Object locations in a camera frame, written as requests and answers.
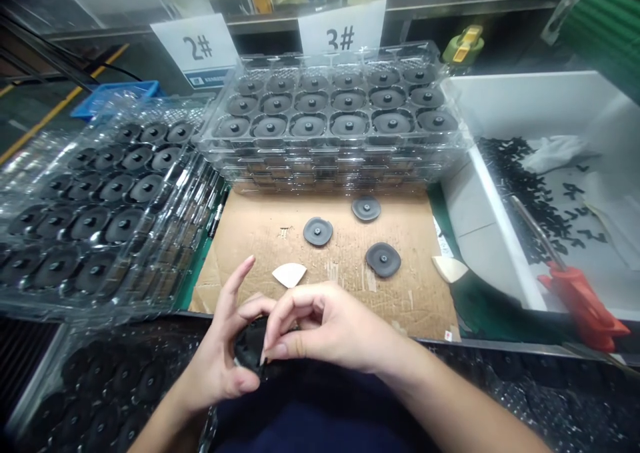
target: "black cable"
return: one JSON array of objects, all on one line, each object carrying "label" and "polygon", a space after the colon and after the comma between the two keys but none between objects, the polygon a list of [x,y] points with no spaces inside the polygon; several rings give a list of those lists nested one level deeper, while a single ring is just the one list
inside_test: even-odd
[{"label": "black cable", "polygon": [[[23,26],[22,24],[18,23],[17,21],[13,20],[12,18],[10,18],[9,16],[7,16],[4,13],[0,13],[0,15],[2,15],[2,17],[4,17],[6,20],[10,21],[12,24],[14,24],[15,26],[18,26],[18,28],[22,29],[23,31],[27,32],[28,34],[34,36],[35,38],[38,38],[38,40],[42,41],[44,44],[58,50],[59,52],[66,54],[68,56],[72,56],[76,59],[79,59],[80,61],[86,61],[88,63],[95,63],[96,61],[86,57],[86,56],[82,56],[78,53],[74,53],[73,51],[70,51],[60,45],[54,44],[50,41],[47,41],[46,39],[44,39],[42,36],[40,36],[38,33],[30,30],[28,27]],[[135,79],[136,81],[142,81],[142,79],[140,79],[139,77],[137,77],[135,74],[130,73],[129,71],[127,71],[126,69],[120,68],[118,66],[114,66],[114,65],[110,65],[108,63],[104,63],[104,62],[99,62],[100,66],[104,66],[106,68],[109,69],[113,69],[114,71],[118,71],[122,74],[125,74],[129,77],[132,77],[133,79]]]}]

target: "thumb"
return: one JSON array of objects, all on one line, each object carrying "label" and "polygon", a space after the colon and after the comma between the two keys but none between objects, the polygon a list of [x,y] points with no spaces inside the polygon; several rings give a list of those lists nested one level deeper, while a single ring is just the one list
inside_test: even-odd
[{"label": "thumb", "polygon": [[322,330],[297,330],[282,336],[269,350],[265,358],[270,360],[291,360],[313,358],[322,360]]},{"label": "thumb", "polygon": [[231,369],[227,393],[231,398],[238,398],[246,393],[254,392],[260,386],[260,379],[257,375],[241,366]]}]

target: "dark blue clothing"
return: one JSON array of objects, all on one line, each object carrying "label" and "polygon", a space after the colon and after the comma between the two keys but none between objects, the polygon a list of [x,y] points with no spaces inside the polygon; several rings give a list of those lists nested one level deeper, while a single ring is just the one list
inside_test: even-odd
[{"label": "dark blue clothing", "polygon": [[218,421],[216,453],[438,451],[375,376],[319,362],[222,403]]}]

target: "blue plastic crate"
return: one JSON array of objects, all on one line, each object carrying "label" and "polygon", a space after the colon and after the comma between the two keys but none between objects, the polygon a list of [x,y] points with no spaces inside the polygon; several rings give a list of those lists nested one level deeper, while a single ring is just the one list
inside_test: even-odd
[{"label": "blue plastic crate", "polygon": [[80,103],[71,117],[84,119],[87,123],[109,102],[117,102],[118,98],[136,99],[164,96],[158,81],[139,81],[135,83],[106,83],[98,86],[93,93]]}]

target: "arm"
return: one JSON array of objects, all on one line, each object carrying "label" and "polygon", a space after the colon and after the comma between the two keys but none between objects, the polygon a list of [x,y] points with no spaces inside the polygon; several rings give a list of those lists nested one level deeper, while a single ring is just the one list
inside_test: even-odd
[{"label": "arm", "polygon": [[[297,322],[300,330],[289,330]],[[446,453],[548,452],[508,411],[333,283],[287,291],[263,356],[314,358],[376,374]]]},{"label": "arm", "polygon": [[233,339],[275,301],[260,294],[237,307],[237,294],[255,258],[247,258],[222,287],[211,326],[191,362],[158,405],[129,453],[195,452],[207,411],[258,389],[260,379],[233,363]]}]

